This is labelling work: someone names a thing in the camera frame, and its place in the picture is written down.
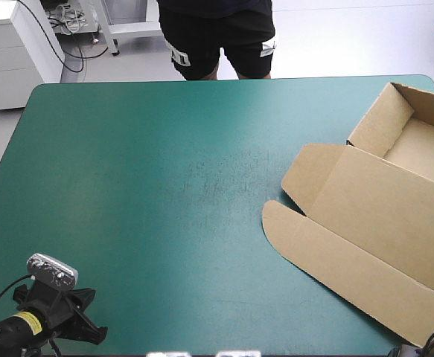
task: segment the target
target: white patch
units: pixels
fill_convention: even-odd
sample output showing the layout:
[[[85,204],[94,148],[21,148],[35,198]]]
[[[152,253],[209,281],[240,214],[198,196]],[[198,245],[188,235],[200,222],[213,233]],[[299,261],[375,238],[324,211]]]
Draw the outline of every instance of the white patch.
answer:
[[[276,49],[276,42],[278,41],[278,37],[275,35],[272,39],[265,41],[261,44],[261,54],[260,57],[269,56]]]
[[[183,65],[184,67],[190,67],[190,60],[188,59],[188,55],[185,52],[177,50],[167,40],[165,40],[165,44],[170,50],[170,56],[172,57],[172,60],[179,63],[180,65]]]

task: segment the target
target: white table frame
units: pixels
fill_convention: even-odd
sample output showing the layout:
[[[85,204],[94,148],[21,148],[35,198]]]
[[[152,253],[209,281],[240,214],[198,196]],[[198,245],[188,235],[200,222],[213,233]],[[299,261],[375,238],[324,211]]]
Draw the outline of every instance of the white table frame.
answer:
[[[114,56],[119,54],[119,39],[162,35],[159,24],[159,6],[157,5],[157,0],[147,0],[145,22],[133,22],[128,24],[110,24],[109,14],[106,14],[103,0],[91,1],[94,5],[104,39],[106,40],[107,46],[109,47],[109,51]]]

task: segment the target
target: white cabinet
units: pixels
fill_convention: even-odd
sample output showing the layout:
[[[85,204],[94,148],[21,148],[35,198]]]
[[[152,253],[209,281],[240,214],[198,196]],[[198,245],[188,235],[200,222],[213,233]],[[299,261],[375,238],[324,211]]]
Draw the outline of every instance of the white cabinet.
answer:
[[[62,60],[64,53],[39,0],[23,0],[35,13]],[[14,0],[0,0],[0,109],[26,105],[33,89],[58,83],[63,65],[28,10]]]

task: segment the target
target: yellow label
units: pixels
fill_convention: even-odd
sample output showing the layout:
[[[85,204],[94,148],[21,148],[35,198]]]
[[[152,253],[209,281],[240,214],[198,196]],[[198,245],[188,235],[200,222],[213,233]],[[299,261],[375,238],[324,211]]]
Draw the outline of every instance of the yellow label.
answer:
[[[33,336],[38,335],[41,331],[43,331],[43,328],[38,318],[36,318],[36,316],[33,315],[31,312],[20,311],[18,314],[15,314],[13,316],[25,320],[25,322],[31,328],[31,332],[33,333]]]

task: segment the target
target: cardboard box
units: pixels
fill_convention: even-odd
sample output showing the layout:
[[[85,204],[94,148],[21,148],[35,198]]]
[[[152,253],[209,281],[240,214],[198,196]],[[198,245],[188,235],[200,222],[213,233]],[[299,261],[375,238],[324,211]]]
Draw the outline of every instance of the cardboard box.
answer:
[[[390,83],[348,145],[309,144],[263,209],[276,250],[422,346],[434,332],[434,94]]]

